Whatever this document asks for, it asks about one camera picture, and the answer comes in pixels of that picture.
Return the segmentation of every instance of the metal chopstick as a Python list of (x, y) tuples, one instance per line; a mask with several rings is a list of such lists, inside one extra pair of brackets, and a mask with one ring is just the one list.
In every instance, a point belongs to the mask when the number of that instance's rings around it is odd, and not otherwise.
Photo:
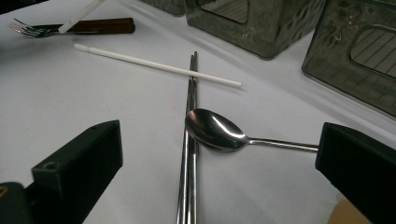
[[(190, 70), (196, 70), (197, 67), (197, 53), (191, 55)], [(187, 92), (186, 114), (196, 107), (196, 77), (189, 78), (189, 87)], [(193, 158), (196, 159), (197, 144), (189, 136), (187, 130), (184, 130), (183, 151), (181, 156), (180, 168), (180, 184), (178, 193), (177, 206), (177, 224), (196, 223), (196, 166), (195, 169), (191, 165), (191, 152), (195, 154)], [(192, 168), (194, 172), (190, 174), (189, 170)]]

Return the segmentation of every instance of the metal spoon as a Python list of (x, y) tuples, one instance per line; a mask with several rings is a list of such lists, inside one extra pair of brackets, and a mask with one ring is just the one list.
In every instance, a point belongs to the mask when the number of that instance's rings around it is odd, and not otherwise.
[(277, 141), (271, 139), (249, 138), (234, 123), (206, 109), (193, 109), (185, 119), (189, 135), (204, 146), (223, 152), (236, 151), (246, 145), (283, 147), (292, 150), (318, 152), (318, 146)]

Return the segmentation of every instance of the brown handle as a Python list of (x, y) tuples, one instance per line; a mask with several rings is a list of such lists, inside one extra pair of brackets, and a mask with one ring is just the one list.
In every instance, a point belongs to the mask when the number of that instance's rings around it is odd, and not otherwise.
[(134, 32), (134, 20), (132, 18), (79, 21), (69, 32), (76, 35), (110, 35), (131, 34)]

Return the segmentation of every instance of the silver chopsticks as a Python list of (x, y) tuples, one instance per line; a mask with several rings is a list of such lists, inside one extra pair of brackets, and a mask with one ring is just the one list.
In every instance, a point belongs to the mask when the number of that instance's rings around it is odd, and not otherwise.
[[(197, 52), (191, 55), (190, 70), (197, 71)], [(197, 78), (189, 78), (186, 114), (197, 106)], [(197, 223), (197, 156), (196, 143), (184, 130), (177, 207), (177, 224)]]

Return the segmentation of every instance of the white table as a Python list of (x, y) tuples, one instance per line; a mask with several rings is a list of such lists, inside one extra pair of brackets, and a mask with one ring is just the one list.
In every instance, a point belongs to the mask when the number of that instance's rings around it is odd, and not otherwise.
[[(176, 223), (188, 78), (75, 50), (76, 43), (243, 82), (201, 80), (198, 106), (252, 137), (318, 144), (323, 122), (396, 147), (395, 120), (304, 76), (312, 33), (272, 61), (137, 0), (108, 0), (86, 20), (133, 17), (132, 35), (31, 39), (7, 28), (63, 23), (90, 0), (50, 0), (0, 15), (0, 182), (30, 169), (94, 124), (119, 119), (124, 165), (85, 223)], [(271, 147), (220, 154), (201, 147), (199, 222), (327, 223), (339, 193), (316, 155)]]

